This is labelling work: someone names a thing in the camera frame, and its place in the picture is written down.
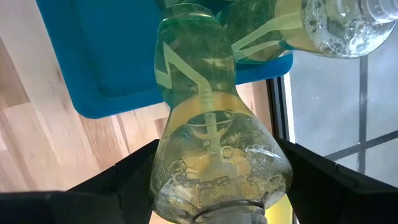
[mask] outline plastic bottle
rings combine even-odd
[[[211,12],[164,11],[155,74],[171,112],[150,180],[154,211],[188,223],[266,223],[292,168],[236,92],[231,43]]]
[[[235,0],[218,14],[243,63],[293,49],[357,58],[378,48],[398,20],[398,0]]]

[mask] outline clear plastic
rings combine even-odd
[[[264,215],[289,188],[292,168],[236,92],[224,29],[194,4],[167,8],[164,17],[155,74],[171,112],[150,180],[154,211],[174,223]]]
[[[357,58],[378,48],[396,24],[396,20],[376,19],[365,3],[368,1],[237,0],[218,14],[218,20],[239,62],[264,63],[293,49]],[[391,15],[392,8],[384,12]]]

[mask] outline blue tray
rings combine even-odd
[[[153,0],[37,0],[77,112],[102,118],[162,102],[154,75],[161,14]],[[291,55],[238,66],[237,84],[287,73]]]

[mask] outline wooden floor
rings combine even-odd
[[[238,91],[270,129],[266,83]],[[0,191],[69,189],[159,138],[168,113],[161,103],[80,116],[35,1],[0,0]]]

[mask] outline bottle cap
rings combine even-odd
[[[398,0],[361,0],[362,10],[380,23],[398,20]]]
[[[267,224],[264,215],[233,212],[214,217],[205,224]]]

